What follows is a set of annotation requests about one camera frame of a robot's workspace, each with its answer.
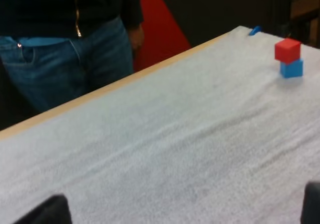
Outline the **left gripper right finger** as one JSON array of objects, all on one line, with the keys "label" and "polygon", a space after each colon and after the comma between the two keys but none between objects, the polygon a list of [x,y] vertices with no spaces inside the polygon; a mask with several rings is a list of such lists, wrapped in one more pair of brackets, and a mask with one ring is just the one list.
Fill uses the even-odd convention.
[{"label": "left gripper right finger", "polygon": [[301,224],[320,224],[320,183],[309,182],[304,189]]}]

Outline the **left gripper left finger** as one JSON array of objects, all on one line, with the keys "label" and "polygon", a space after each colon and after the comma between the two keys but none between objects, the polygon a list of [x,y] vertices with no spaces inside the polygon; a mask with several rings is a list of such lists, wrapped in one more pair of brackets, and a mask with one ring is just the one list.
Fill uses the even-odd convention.
[{"label": "left gripper left finger", "polygon": [[72,224],[68,200],[63,194],[53,195],[14,224]]}]

